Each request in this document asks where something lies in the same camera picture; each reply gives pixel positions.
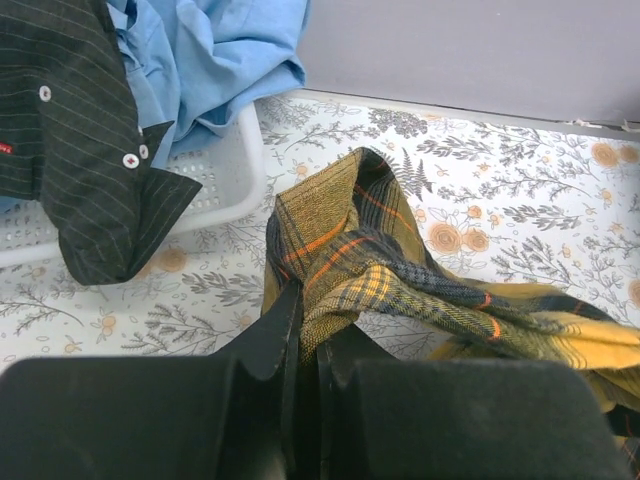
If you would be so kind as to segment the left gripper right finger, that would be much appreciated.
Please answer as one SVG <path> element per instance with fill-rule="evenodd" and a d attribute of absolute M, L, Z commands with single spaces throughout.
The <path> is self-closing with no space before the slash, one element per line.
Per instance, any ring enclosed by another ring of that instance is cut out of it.
<path fill-rule="evenodd" d="M 401 361 L 356 326 L 316 351 L 326 479 L 627 479 L 586 381 L 556 363 Z"/>

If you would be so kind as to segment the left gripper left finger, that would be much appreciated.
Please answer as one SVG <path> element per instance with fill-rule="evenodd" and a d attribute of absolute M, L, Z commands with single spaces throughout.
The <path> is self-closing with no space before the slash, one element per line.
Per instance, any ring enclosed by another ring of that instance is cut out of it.
<path fill-rule="evenodd" d="M 207 356 L 31 358 L 1 376 L 5 479 L 285 479 L 302 289 Z"/>

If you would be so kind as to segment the yellow plaid flannel shirt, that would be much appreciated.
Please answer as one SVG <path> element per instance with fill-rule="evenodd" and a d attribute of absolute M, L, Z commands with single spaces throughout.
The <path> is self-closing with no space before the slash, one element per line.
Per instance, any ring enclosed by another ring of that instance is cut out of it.
<path fill-rule="evenodd" d="M 583 378 L 639 475 L 639 332 L 552 286 L 460 278 L 424 245 L 390 166 L 359 148 L 282 192 L 266 230 L 264 304 L 302 289 L 301 359 L 356 326 L 401 361 L 556 363 Z"/>

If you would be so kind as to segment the black pinstripe shirt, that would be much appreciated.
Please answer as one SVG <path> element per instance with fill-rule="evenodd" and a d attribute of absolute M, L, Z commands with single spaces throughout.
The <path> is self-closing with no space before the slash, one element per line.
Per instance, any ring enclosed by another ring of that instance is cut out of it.
<path fill-rule="evenodd" d="M 36 200 L 73 278 L 133 278 L 200 191 L 157 169 L 102 1 L 1 5 L 1 193 Z"/>

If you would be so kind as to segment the left white laundry basket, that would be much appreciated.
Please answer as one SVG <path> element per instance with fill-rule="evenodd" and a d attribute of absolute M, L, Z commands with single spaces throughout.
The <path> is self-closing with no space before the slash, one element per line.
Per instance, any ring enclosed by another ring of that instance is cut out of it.
<path fill-rule="evenodd" d="M 236 117 L 222 139 L 172 158 L 169 170 L 202 184 L 176 222 L 171 237 L 235 221 L 252 213 L 266 191 L 264 144 L 256 107 Z M 61 256 L 57 230 L 36 201 L 22 201 L 1 215 L 1 266 Z"/>

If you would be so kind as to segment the floral table mat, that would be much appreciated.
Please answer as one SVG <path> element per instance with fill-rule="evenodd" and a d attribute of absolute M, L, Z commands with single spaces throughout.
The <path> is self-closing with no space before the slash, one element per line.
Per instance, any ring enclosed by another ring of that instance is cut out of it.
<path fill-rule="evenodd" d="M 207 354 L 258 317 L 277 193 L 367 146 L 391 165 L 447 269 L 554 285 L 639 321 L 639 138 L 301 92 L 258 104 L 266 191 L 249 215 L 171 238 L 132 281 L 77 284 L 58 260 L 1 272 L 1 363 Z"/>

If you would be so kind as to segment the light blue shirt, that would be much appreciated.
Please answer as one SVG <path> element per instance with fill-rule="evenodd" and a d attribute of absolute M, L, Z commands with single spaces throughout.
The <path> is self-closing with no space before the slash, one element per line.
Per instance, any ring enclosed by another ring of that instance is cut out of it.
<path fill-rule="evenodd" d="M 168 125 L 157 169 L 222 133 L 249 103 L 305 82 L 296 56 L 305 1 L 102 2 L 140 124 Z"/>

